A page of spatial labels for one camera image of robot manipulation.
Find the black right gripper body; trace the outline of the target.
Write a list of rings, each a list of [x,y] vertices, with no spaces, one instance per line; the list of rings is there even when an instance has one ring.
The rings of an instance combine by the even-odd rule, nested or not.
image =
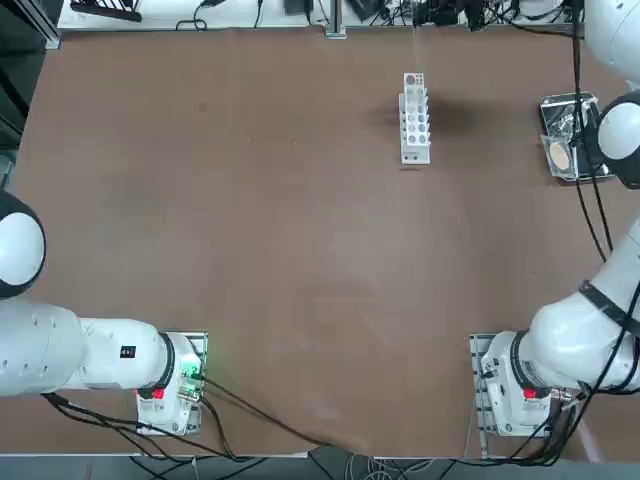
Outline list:
[[[439,1],[428,9],[427,20],[436,26],[451,26],[458,23],[461,14],[466,18],[468,29],[484,27],[483,0]]]

